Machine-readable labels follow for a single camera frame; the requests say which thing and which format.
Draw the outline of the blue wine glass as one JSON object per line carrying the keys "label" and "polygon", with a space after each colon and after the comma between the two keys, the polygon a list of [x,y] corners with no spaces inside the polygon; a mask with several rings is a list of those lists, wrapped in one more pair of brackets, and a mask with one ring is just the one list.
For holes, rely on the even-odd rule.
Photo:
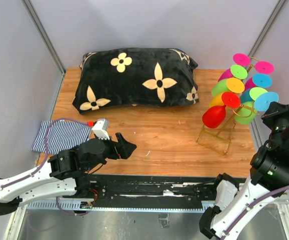
{"label": "blue wine glass", "polygon": [[254,108],[259,112],[268,110],[272,102],[278,102],[279,95],[276,92],[269,91],[261,94],[254,102]]}

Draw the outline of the light green wine glass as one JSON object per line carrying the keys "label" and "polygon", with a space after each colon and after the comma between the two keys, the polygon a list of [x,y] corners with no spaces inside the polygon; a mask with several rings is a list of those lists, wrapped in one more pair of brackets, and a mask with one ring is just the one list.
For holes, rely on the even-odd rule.
{"label": "light green wine glass", "polygon": [[256,117],[258,111],[254,108],[253,101],[243,103],[243,107],[237,111],[234,120],[241,125],[249,125]]}

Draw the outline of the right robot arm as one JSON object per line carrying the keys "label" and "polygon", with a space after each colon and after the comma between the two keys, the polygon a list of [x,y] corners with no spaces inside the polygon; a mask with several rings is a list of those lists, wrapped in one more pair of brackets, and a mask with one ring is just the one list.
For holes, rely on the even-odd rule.
{"label": "right robot arm", "polygon": [[261,120],[271,133],[252,157],[243,186],[223,173],[211,187],[214,205],[199,220],[208,239],[236,240],[262,208],[289,190],[289,104],[271,102]]}

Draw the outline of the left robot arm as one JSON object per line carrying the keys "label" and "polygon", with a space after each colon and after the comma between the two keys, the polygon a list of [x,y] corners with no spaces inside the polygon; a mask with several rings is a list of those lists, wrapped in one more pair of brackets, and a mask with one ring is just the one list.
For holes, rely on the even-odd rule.
{"label": "left robot arm", "polygon": [[107,160],[128,159],[137,148],[121,133],[117,141],[92,138],[51,156],[44,164],[14,177],[0,178],[0,216],[15,212],[31,202],[53,197],[91,198],[97,190],[89,173]]}

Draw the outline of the pink base rear glass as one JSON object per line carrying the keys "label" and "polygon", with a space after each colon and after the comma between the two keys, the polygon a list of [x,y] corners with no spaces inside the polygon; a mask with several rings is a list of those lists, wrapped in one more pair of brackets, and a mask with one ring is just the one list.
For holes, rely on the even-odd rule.
{"label": "pink base rear glass", "polygon": [[268,61],[258,61],[254,68],[258,73],[265,75],[270,75],[275,70],[274,65]]}

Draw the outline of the pink base wine glass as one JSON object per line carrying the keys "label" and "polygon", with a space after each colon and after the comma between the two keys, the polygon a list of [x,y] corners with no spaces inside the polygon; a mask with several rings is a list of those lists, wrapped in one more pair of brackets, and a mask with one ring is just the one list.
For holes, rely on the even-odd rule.
{"label": "pink base wine glass", "polygon": [[236,53],[232,57],[233,61],[242,67],[249,66],[251,64],[251,59],[244,53]]}

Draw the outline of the red wine glass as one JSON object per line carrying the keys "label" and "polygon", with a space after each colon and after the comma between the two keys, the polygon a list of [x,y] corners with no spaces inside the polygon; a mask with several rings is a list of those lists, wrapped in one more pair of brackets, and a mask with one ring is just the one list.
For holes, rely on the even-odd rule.
{"label": "red wine glass", "polygon": [[202,115],[203,124],[210,128],[217,128],[226,118],[227,108],[235,109],[241,104],[240,98],[233,92],[223,92],[223,106],[213,106]]}

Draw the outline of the teal glass green base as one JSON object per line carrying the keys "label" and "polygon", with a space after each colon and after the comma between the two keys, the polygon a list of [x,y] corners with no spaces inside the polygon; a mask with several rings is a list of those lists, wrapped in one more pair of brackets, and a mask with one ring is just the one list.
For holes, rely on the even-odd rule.
{"label": "teal glass green base", "polygon": [[246,102],[255,101],[259,96],[261,96],[262,94],[265,94],[267,92],[268,91],[262,87],[249,88],[241,94],[240,102],[242,104],[244,104]]}

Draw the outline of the magenta glass blue base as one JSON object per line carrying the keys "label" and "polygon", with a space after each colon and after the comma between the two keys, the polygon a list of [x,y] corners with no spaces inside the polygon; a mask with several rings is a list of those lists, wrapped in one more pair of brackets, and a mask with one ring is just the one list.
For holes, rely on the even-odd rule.
{"label": "magenta glass blue base", "polygon": [[245,89],[248,90],[254,87],[268,88],[272,85],[272,83],[272,78],[269,75],[257,73],[246,81]]}

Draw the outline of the green glass yellow base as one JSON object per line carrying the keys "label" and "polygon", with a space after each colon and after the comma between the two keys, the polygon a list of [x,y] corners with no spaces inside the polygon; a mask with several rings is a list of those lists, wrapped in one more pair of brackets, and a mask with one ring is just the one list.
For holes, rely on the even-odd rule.
{"label": "green glass yellow base", "polygon": [[235,94],[240,94],[245,90],[244,83],[235,77],[225,78],[219,81],[211,90],[211,95],[213,97],[224,92],[232,92]]}

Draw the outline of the magenta glass green base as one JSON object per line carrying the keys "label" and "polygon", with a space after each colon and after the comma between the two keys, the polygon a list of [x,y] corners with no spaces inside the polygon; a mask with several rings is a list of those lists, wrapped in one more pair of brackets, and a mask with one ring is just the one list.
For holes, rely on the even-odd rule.
{"label": "magenta glass green base", "polygon": [[222,81],[228,78],[237,78],[239,80],[244,80],[248,76],[247,70],[238,64],[233,64],[230,68],[225,70],[219,77],[218,81]]}

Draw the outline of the blue white striped cloth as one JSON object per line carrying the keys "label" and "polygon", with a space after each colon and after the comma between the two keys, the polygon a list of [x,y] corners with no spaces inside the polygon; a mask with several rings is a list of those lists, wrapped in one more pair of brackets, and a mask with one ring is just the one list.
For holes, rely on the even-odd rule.
{"label": "blue white striped cloth", "polygon": [[[33,142],[33,152],[45,153],[45,133],[51,120],[41,122],[40,129]],[[60,120],[54,123],[47,135],[48,153],[56,155],[60,151],[69,150],[89,140],[92,128],[74,121]]]}

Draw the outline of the black floral plush pillow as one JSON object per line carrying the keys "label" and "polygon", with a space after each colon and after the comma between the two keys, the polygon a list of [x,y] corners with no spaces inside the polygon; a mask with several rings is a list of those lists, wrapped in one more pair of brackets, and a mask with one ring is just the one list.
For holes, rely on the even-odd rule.
{"label": "black floral plush pillow", "polygon": [[198,64],[178,48],[118,48],[86,53],[73,106],[80,114],[125,105],[189,106],[199,102]]}

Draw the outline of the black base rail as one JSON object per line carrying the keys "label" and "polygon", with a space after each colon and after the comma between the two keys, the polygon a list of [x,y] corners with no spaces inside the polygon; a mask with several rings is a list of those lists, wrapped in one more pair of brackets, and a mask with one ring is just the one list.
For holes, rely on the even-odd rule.
{"label": "black base rail", "polygon": [[213,206],[222,180],[242,187],[245,178],[83,175],[47,183],[20,195],[20,207],[82,213],[90,210],[144,212],[204,212]]}

